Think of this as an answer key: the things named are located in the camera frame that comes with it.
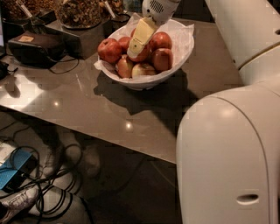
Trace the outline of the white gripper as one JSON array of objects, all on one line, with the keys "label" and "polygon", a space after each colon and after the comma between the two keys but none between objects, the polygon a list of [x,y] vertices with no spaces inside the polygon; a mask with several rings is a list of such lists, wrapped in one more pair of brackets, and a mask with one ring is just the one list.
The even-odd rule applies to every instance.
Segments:
[{"label": "white gripper", "polygon": [[144,17],[139,20],[127,51],[132,59],[143,51],[158,27],[173,16],[180,2],[181,0],[143,0]]}]

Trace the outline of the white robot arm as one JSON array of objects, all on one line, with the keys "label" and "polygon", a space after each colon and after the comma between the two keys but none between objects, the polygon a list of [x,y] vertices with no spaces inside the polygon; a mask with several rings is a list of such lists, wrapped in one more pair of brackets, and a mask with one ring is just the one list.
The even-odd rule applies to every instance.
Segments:
[{"label": "white robot arm", "polygon": [[178,128],[183,224],[279,224],[280,15],[268,0],[206,0],[242,87],[193,104]]}]

